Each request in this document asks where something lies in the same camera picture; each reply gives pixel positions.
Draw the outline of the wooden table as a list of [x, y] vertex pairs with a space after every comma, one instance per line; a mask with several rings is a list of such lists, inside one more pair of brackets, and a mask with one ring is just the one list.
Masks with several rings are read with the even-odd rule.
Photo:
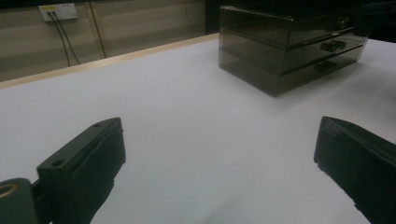
[[87, 70], [91, 70], [93, 68], [108, 66], [108, 65], [111, 65], [114, 63], [121, 63], [121, 62], [129, 61], [132, 59], [148, 56], [151, 54], [156, 54], [156, 53], [160, 53], [160, 52], [168, 51], [168, 50], [172, 50], [172, 49], [183, 48], [186, 46], [195, 45], [195, 44], [203, 43], [206, 41], [211, 41], [211, 40], [218, 39], [218, 38], [219, 38], [219, 34], [214, 33], [211, 35], [199, 36], [199, 37], [195, 37], [192, 39], [177, 41], [175, 43], [170, 43], [170, 44], [166, 44], [166, 45], [162, 45], [162, 46], [158, 46], [158, 47], [142, 49], [142, 50], [138, 50], [138, 51], [134, 51], [134, 52], [130, 52], [130, 53], [126, 53], [126, 54], [122, 54], [122, 55], [118, 55], [118, 56], [114, 56], [114, 57], [110, 57], [110, 58], [106, 58], [106, 59], [102, 59], [102, 60], [98, 60], [98, 61], [94, 61], [94, 62], [90, 62], [90, 63], [84, 63], [84, 64], [72, 66], [72, 67], [67, 67], [67, 68], [57, 69], [54, 71], [48, 71], [48, 72], [44, 72], [44, 73], [40, 73], [40, 74], [36, 74], [36, 75], [31, 75], [28, 77], [19, 77], [19, 78], [14, 78], [11, 80], [0, 81], [0, 90], [5, 89], [5, 88], [19, 86], [19, 85], [26, 84], [26, 83], [40, 81], [43, 79], [64, 76], [64, 75], [68, 75], [68, 74], [72, 74], [72, 73], [76, 73], [76, 72], [87, 71]]

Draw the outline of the white wall socket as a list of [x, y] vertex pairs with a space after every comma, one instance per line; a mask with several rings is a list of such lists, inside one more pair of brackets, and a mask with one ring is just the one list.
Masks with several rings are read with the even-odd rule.
[[74, 3], [65, 3], [57, 5], [44, 5], [38, 7], [44, 21], [52, 20], [71, 20], [78, 17]]

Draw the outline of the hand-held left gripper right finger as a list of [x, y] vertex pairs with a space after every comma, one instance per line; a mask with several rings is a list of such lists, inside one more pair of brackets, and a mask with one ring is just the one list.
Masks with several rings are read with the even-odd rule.
[[314, 162], [371, 224], [396, 224], [396, 144], [341, 119], [321, 119]]

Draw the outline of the smoky clear drawer organizer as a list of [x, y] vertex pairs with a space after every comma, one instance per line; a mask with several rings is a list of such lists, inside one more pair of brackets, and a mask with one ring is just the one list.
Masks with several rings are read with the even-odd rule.
[[357, 26], [357, 9], [354, 7], [312, 4], [274, 8], [264, 3], [223, 6], [219, 22], [219, 66], [261, 91], [276, 96], [281, 76], [305, 67], [281, 72], [286, 52], [303, 45], [289, 45], [293, 23], [349, 10], [356, 19], [354, 27], [303, 44], [350, 32], [365, 35], [368, 39], [370, 30]]

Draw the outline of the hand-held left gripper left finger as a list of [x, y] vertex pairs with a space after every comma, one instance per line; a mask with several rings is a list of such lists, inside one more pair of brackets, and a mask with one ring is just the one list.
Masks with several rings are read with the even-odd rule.
[[53, 224], [90, 224], [126, 162], [121, 119], [97, 122], [37, 167]]

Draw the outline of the smoky clear plastic drawer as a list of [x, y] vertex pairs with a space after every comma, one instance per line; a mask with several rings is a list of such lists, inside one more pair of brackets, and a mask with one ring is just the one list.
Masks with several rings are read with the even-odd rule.
[[356, 19], [351, 10], [295, 21], [289, 45], [294, 46], [351, 29]]
[[304, 68], [281, 76], [276, 96], [292, 91], [346, 66], [356, 63], [363, 50], [363, 46], [356, 47], [329, 59], [310, 64]]
[[284, 62], [281, 65], [281, 72], [291, 71], [330, 58], [337, 53], [358, 47], [364, 44], [366, 40], [365, 35], [350, 32], [295, 47], [286, 52]]

